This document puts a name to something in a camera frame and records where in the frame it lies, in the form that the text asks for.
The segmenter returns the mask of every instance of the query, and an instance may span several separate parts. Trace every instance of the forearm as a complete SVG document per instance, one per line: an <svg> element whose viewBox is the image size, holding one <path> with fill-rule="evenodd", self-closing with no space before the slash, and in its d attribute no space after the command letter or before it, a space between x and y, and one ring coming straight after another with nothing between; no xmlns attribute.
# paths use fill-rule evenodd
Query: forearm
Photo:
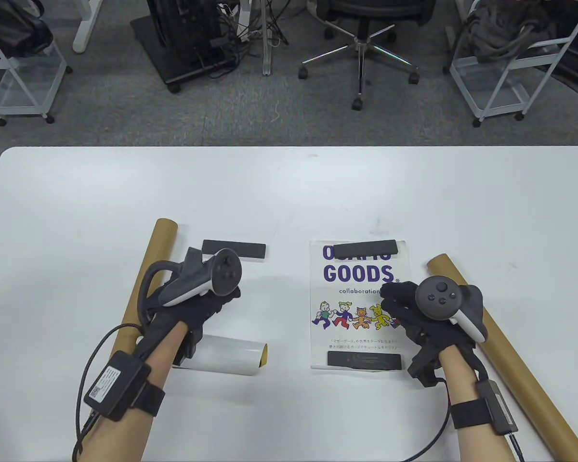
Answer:
<svg viewBox="0 0 578 462"><path fill-rule="evenodd" d="M446 348L439 360L449 387L452 405L479 399L475 372L469 367L456 346ZM504 436L492 430L492 425L476 425L458 430L461 462L514 462L514 455Z"/></svg>
<svg viewBox="0 0 578 462"><path fill-rule="evenodd" d="M187 330L186 324L178 323L146 361L152 368L148 376L152 385L164 387ZM152 420L150 414L140 409L128 409L119 422L101 418L84 439L84 450L78 462L140 462Z"/></svg>

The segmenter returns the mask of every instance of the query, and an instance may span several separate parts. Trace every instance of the white cart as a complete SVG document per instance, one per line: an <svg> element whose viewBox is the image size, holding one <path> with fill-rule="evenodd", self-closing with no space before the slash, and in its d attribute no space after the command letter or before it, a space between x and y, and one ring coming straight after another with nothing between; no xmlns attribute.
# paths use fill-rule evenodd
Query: white cart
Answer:
<svg viewBox="0 0 578 462"><path fill-rule="evenodd" d="M40 115L51 124L49 114L64 73L73 72L67 66L54 42L38 56L7 58L0 50L0 127L7 124L7 115Z"/></svg>
<svg viewBox="0 0 578 462"><path fill-rule="evenodd" d="M469 14L479 1L474 0ZM513 59L487 64L478 63L474 56L457 58L457 50L454 51L452 64L449 69L445 68L444 72L449 71L452 75L473 111L473 126L479 127L486 117L501 114L515 114L518 121L524 119L577 33L578 24L569 37L536 42L527 52ZM532 95L510 74L510 71L515 69L545 65L549 68Z"/></svg>

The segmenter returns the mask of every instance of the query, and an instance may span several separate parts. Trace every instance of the gray carpet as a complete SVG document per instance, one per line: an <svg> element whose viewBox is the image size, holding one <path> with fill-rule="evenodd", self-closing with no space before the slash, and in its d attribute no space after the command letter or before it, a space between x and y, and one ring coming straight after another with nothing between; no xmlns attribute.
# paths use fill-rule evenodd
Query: gray carpet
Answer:
<svg viewBox="0 0 578 462"><path fill-rule="evenodd" d="M55 13L52 0L46 3ZM11 117L0 128L0 153L23 145L578 144L578 94L554 79L524 121L494 117L479 129L472 127L467 104L451 77L441 73L447 53L444 27L459 22L452 0L439 0L432 21L421 28L399 24L398 40L389 45L419 64L419 85L408 85L399 68L369 60L360 113L350 109L355 53L314 64L308 80L297 79L302 59L344 43L341 37L324 41L322 26L305 11L280 22L290 46L274 49L271 77L261 75L260 59L246 57L221 81L197 79L172 95L129 26L146 10L144 0L106 0L82 55L71 51L75 30L56 29L75 69L52 108L56 123ZM252 52L260 48L255 44ZM537 70L522 74L528 88L541 77Z"/></svg>

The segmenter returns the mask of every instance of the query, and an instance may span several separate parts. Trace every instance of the printed flyer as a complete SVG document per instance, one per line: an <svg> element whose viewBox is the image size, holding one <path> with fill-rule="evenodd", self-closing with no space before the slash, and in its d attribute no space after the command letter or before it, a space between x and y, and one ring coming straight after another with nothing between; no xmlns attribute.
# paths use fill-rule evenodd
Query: printed flyer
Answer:
<svg viewBox="0 0 578 462"><path fill-rule="evenodd" d="M396 242L397 255L349 259L336 259L334 244L344 242L310 244L311 368L346 369L328 366L329 351L402 355L408 339L381 309L379 289L411 279L406 243Z"/></svg>

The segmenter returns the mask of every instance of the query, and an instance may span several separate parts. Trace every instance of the white paper roll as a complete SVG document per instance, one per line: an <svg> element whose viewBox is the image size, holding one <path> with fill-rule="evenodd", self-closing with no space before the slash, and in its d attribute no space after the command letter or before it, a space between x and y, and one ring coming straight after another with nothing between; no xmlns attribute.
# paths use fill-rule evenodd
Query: white paper roll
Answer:
<svg viewBox="0 0 578 462"><path fill-rule="evenodd" d="M255 375L266 363L265 343L204 335L192 359L185 359L177 368Z"/></svg>

